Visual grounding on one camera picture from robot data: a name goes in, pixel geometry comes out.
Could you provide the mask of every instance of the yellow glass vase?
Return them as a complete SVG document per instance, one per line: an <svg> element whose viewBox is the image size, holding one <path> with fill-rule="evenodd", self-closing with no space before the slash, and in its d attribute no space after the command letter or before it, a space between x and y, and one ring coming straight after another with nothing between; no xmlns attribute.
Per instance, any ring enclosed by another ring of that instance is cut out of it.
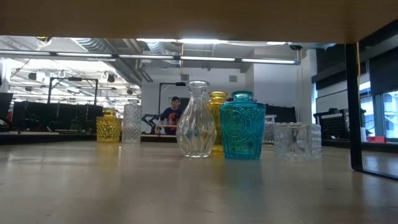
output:
<svg viewBox="0 0 398 224"><path fill-rule="evenodd" d="M97 117L97 141L119 142L122 119L116 117L116 110L105 109L103 117Z"/></svg>
<svg viewBox="0 0 398 224"><path fill-rule="evenodd" d="M209 92L211 100L207 103L210 109L211 115L214 118L216 124L217 137L214 143L212 154L220 155L223 154L223 140L221 138L221 120L220 120L220 106L226 103L226 96L228 93L224 91L212 91Z"/></svg>

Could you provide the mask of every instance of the glass vase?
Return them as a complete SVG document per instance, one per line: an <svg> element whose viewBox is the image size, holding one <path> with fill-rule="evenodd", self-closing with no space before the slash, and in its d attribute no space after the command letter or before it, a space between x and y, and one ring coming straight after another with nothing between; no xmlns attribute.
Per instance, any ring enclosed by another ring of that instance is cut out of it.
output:
<svg viewBox="0 0 398 224"><path fill-rule="evenodd" d="M262 143L273 144L274 143L274 124L276 115L266 115L266 122L264 124L264 137Z"/></svg>
<svg viewBox="0 0 398 224"><path fill-rule="evenodd" d="M105 109L103 117L97 117L97 141L119 142L122 119L116 117L116 110Z"/></svg>
<svg viewBox="0 0 398 224"><path fill-rule="evenodd" d="M275 124L275 157L309 161L322 157L321 127L308 123Z"/></svg>
<svg viewBox="0 0 398 224"><path fill-rule="evenodd" d="M188 157L207 157L216 140L216 126L204 99L206 81L189 81L190 99L177 125L177 142Z"/></svg>
<svg viewBox="0 0 398 224"><path fill-rule="evenodd" d="M130 104L124 105L122 142L141 142L141 105L138 100L132 100Z"/></svg>
<svg viewBox="0 0 398 224"><path fill-rule="evenodd" d="M216 132L217 137L215 144L213 146L213 150L211 153L213 155L222 155L223 154L223 141L221 135L221 120L220 120L220 106L223 103L226 103L226 97L228 93L224 91L212 91L209 93L211 100L207 103L207 106L210 109L210 113L214 118L214 122L216 124Z"/></svg>
<svg viewBox="0 0 398 224"><path fill-rule="evenodd" d="M233 102L221 105L221 133L225 158L259 159L266 106L251 102L253 93L235 91Z"/></svg>

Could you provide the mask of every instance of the person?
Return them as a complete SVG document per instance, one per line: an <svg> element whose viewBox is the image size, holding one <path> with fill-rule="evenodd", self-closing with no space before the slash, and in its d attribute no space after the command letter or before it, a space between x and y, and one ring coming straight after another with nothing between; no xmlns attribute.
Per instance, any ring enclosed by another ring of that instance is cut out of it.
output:
<svg viewBox="0 0 398 224"><path fill-rule="evenodd" d="M171 107L163 111L160 120L163 121L166 118L168 125L177 125L182 114L182 110L180 110L178 106L180 106L180 98L173 96ZM164 129L168 135L175 135L176 130L176 127L165 127Z"/></svg>

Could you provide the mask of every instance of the blue t-shirt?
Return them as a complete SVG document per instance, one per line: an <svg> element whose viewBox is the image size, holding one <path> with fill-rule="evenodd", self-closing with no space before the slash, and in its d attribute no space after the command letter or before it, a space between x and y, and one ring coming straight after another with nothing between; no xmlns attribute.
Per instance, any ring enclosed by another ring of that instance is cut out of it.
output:
<svg viewBox="0 0 398 224"><path fill-rule="evenodd" d="M177 125L178 120L181 117L181 114L182 114L182 110L180 110L180 109L173 110L172 108L167 108L162 113L161 120L163 121L166 118L168 125ZM168 134L168 135L175 135L177 128L166 127L164 130L165 130L166 134Z"/></svg>

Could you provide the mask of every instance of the teal glass vase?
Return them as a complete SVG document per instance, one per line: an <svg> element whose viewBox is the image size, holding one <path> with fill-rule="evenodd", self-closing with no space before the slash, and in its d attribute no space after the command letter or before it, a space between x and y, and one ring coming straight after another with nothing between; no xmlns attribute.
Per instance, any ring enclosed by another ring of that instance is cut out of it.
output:
<svg viewBox="0 0 398 224"><path fill-rule="evenodd" d="M235 91L233 102L221 105L221 133L225 158L259 159L266 106L251 102L253 93Z"/></svg>

